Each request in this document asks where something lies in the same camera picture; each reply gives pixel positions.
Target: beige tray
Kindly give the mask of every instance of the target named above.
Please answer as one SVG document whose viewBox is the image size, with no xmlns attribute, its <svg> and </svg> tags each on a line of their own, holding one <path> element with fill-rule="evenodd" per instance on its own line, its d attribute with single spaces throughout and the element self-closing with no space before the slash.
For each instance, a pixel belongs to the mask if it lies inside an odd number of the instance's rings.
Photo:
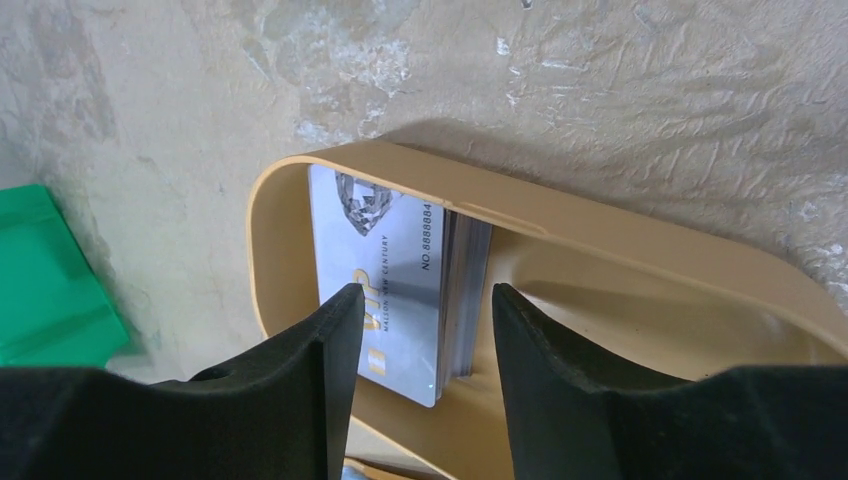
<svg viewBox="0 0 848 480">
<path fill-rule="evenodd" d="M 251 194 L 259 323 L 274 335 L 318 306 L 307 167 L 335 168 L 496 226 L 474 353 L 435 408 L 359 379 L 353 416 L 460 479 L 512 478 L 491 288 L 509 282 L 558 321 L 687 379 L 739 364 L 845 363 L 848 319 L 816 283 L 753 248 L 438 156 L 364 142 L 283 159 Z"/>
</svg>

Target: green plastic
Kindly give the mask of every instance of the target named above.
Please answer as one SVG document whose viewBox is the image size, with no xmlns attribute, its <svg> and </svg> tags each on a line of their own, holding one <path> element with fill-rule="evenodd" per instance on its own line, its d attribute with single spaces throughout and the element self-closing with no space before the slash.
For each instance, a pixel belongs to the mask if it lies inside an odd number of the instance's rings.
<svg viewBox="0 0 848 480">
<path fill-rule="evenodd" d="M 102 367 L 128 341 L 47 189 L 0 191 L 0 365 Z"/>
</svg>

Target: gray surface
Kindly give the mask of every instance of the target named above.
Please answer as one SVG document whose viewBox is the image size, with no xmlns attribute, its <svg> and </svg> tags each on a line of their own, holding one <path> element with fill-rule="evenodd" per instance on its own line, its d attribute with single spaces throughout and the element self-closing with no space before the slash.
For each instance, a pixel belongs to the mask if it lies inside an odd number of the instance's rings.
<svg viewBox="0 0 848 480">
<path fill-rule="evenodd" d="M 848 306 L 845 2 L 524 2 L 9 0 L 0 173 L 56 193 L 148 381 L 260 340 L 260 171 L 387 132 L 753 244 Z"/>
</svg>

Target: diamond graphic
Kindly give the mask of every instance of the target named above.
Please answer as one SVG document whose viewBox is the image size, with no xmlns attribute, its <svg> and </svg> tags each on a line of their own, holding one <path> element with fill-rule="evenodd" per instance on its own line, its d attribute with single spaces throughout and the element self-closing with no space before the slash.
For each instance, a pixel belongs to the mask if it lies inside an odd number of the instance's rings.
<svg viewBox="0 0 848 480">
<path fill-rule="evenodd" d="M 345 216 L 363 237 L 389 211 L 396 197 L 386 187 L 339 172 L 336 172 L 336 186 Z"/>
</svg>

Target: concrete wall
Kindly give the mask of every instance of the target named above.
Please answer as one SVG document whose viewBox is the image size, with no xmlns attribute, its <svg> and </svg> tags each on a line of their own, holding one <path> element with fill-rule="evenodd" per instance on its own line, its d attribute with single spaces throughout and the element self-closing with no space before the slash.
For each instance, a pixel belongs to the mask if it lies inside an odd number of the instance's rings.
<svg viewBox="0 0 848 480">
<path fill-rule="evenodd" d="M 840 0 L 7 0 L 0 174 L 47 183 L 186 378 L 260 340 L 250 186 L 386 134 L 758 246 L 848 307 Z"/>
</svg>

